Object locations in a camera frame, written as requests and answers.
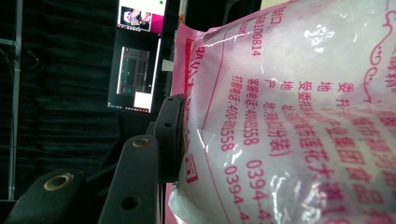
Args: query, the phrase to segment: monitor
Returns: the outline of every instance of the monitor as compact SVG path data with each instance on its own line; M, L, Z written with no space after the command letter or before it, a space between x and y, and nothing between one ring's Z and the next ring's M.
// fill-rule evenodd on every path
M166 0L120 0L117 27L160 35Z
M151 113L161 39L116 32L107 107Z

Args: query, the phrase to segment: plastic bag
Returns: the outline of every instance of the plastic bag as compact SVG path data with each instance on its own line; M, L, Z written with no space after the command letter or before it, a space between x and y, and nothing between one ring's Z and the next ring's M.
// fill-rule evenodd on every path
M396 1L293 1L181 26L186 223L396 223Z

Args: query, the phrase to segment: rice bag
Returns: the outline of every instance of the rice bag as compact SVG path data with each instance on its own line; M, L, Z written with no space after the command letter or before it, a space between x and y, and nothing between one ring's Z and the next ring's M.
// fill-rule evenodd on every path
M396 223L396 1L301 0L177 31L185 223Z

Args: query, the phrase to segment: screen display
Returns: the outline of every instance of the screen display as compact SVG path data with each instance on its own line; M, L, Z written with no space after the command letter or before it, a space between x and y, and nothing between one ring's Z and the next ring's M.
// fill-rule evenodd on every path
M120 0L117 26L160 35L165 5L166 0Z
M150 113L161 39L116 32L107 107Z

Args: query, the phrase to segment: screw hole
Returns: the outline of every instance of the screw hole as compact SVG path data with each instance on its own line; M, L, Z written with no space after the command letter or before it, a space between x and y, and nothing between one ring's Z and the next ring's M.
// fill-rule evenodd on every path
M121 207L124 210L133 210L139 205L139 201L137 197L128 197L122 201Z
M63 189L73 181L74 176L72 174L62 174L53 176L51 179L47 180L44 184L44 189L48 191L54 191L58 189Z

